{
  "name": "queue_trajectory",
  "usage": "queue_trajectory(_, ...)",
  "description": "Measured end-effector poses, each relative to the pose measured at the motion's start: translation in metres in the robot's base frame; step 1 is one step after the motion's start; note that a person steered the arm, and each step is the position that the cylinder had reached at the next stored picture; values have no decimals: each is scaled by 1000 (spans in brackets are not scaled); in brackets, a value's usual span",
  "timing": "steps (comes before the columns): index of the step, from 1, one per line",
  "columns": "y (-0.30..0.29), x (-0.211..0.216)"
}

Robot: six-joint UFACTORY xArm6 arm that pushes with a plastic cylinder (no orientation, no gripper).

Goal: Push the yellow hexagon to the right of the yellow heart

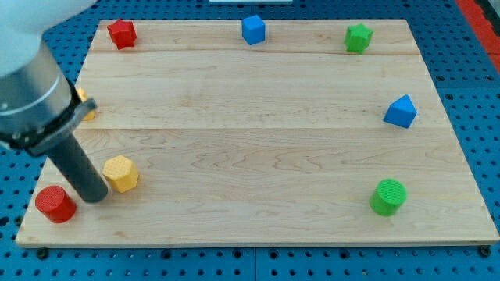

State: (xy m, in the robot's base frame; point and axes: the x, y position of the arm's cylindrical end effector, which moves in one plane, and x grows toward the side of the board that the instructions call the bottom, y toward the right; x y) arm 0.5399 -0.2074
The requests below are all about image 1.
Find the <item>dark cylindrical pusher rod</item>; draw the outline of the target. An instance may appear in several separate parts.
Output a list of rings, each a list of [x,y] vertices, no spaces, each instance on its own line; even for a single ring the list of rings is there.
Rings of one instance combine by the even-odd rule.
[[[74,135],[70,134],[46,155],[83,201],[98,203],[108,194],[107,185]]]

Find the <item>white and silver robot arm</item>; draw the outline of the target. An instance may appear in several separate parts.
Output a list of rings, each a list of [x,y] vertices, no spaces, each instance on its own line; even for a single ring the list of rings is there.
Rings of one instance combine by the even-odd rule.
[[[34,157],[47,155],[87,203],[102,201],[108,187],[73,132],[96,103],[79,98],[42,35],[92,4],[1,3],[1,145]]]

